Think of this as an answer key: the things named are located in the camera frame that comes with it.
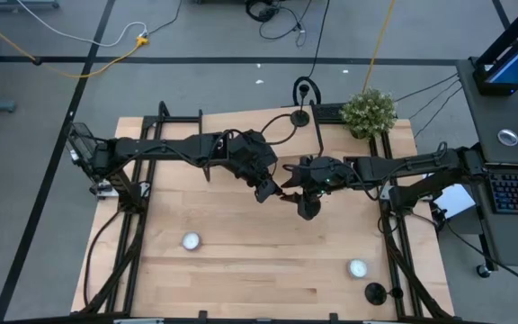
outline potted plant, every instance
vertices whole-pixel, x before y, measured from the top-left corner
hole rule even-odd
[[[345,128],[359,140],[373,139],[395,125],[395,102],[390,94],[367,89],[355,94],[341,109]]]

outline gray floor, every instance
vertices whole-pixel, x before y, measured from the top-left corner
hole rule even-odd
[[[92,38],[105,3],[63,1],[61,10],[38,13],[62,31]],[[103,40],[112,41],[132,21],[142,20],[149,26],[166,21],[173,16],[177,3],[117,0]],[[516,17],[518,0],[502,3],[508,17]],[[304,5],[299,0],[288,4],[296,10]],[[320,56],[370,57],[388,5],[388,0],[334,0]],[[177,22],[152,35],[151,44],[138,56],[311,57],[324,8],[324,1],[314,1],[304,23],[308,40],[297,49],[291,35],[278,41],[260,39],[258,24],[244,15],[237,1],[207,0],[204,5],[195,5],[184,0]],[[288,23],[278,16],[266,31],[276,32]],[[138,29],[134,27],[120,46],[100,49],[98,55],[126,52]],[[90,48],[59,38],[22,12],[0,13],[0,30],[36,55],[86,56]],[[399,0],[380,57],[464,59],[480,54],[501,30],[491,0]],[[0,41],[0,55],[17,54]],[[55,66],[78,73],[83,65]],[[95,64],[93,70],[101,66]],[[291,103],[292,82],[309,69],[309,65],[297,64],[119,64],[88,81],[76,119],[86,122],[96,136],[109,137],[119,117],[155,113],[159,100],[165,100],[175,115],[195,114],[198,109],[219,113],[287,105]],[[342,102],[360,91],[366,72],[365,65],[317,65],[313,77],[324,102]],[[376,66],[371,85],[398,97],[454,72],[453,67]],[[0,63],[0,98],[18,103],[15,113],[0,113],[0,292],[75,86],[76,80],[28,63]],[[410,116],[443,88],[401,102],[399,116]],[[445,97],[442,95],[412,120],[415,131],[423,127]],[[461,92],[417,138],[417,147],[420,152],[431,151],[441,140],[453,147],[477,141]],[[94,214],[95,201],[86,191],[88,185],[64,154],[7,320],[68,314]],[[518,323],[518,279],[500,271],[480,280],[474,272],[474,266],[481,262],[479,256],[449,233],[443,232],[440,243],[456,313],[468,320]]]

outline wooden table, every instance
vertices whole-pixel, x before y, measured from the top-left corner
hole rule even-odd
[[[272,117],[291,111],[204,115],[203,131],[260,130]],[[141,122],[141,118],[121,118],[116,136],[138,138]],[[163,130],[165,139],[182,139],[196,133],[197,124],[166,123]],[[370,154],[367,141],[354,139],[339,125],[321,125],[320,130],[327,156]],[[280,140],[290,131],[289,120],[279,119],[265,137]],[[409,121],[397,121],[389,136],[394,158],[416,154]],[[313,122],[273,149],[280,158],[274,178],[282,184],[290,177],[281,169],[283,163],[297,163],[300,156],[318,153]],[[128,174],[131,170],[132,165],[126,167]],[[399,183],[408,185],[416,180],[406,178]],[[385,242],[377,229],[377,202],[363,192],[335,192],[324,196],[321,212],[306,221],[297,215],[295,205],[276,197],[257,203],[253,190],[221,167],[211,169],[211,182],[207,183],[200,169],[184,162],[157,162],[132,316],[195,318],[198,311],[205,310],[210,318],[231,319],[315,320],[328,319],[331,312],[338,313],[341,320],[397,318],[392,298],[373,306],[363,294],[371,282],[388,290],[391,286]],[[115,210],[115,199],[98,202],[89,241]],[[430,217],[422,202],[415,213]],[[94,249],[91,296],[111,273],[121,220],[119,217],[101,235]],[[406,224],[417,276],[442,308],[452,313],[433,226],[411,217],[406,218]],[[181,246],[183,234],[191,230],[199,232],[203,242],[194,252]],[[366,261],[369,269],[365,279],[354,280],[347,274],[347,262],[353,258]],[[83,307],[83,271],[74,311]],[[405,277],[400,274],[400,278],[406,286]],[[124,275],[121,287],[126,282]],[[125,289],[121,287],[116,310],[122,305]],[[412,314],[408,296],[406,292],[406,313]]]

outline white cable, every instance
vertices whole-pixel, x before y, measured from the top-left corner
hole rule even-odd
[[[123,35],[127,31],[127,29],[129,27],[133,26],[133,25],[136,25],[136,24],[139,24],[139,25],[143,26],[143,31],[141,32],[141,34],[145,34],[145,37],[147,37],[147,35],[148,35],[147,26],[143,22],[132,22],[132,23],[129,23],[127,26],[125,26],[125,28],[123,28],[123,31],[121,32],[121,35],[119,36],[117,41],[115,41],[113,44],[101,44],[100,42],[97,42],[95,40],[88,40],[88,39],[84,39],[84,38],[79,38],[79,37],[76,37],[76,36],[69,35],[69,34],[66,34],[64,32],[58,31],[55,28],[49,26],[46,22],[42,21],[41,18],[37,16],[37,14],[33,13],[33,11],[29,10],[29,8],[23,3],[23,1],[21,1],[21,0],[15,0],[15,1],[17,1],[17,3],[19,3],[19,5],[21,5],[23,7],[23,9],[25,9],[25,11],[30,13],[35,19],[37,19],[45,27],[49,28],[50,30],[52,30],[56,34],[68,37],[68,38],[73,39],[73,40],[85,41],[85,42],[89,42],[89,43],[92,43],[92,44],[95,44],[95,45],[98,45],[98,46],[102,46],[102,47],[113,47],[113,46],[119,44],[119,42],[123,38]]]

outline caster wheel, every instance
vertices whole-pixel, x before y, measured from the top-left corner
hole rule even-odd
[[[485,265],[477,265],[477,275],[481,278],[488,278],[491,276],[491,272],[487,270]]]

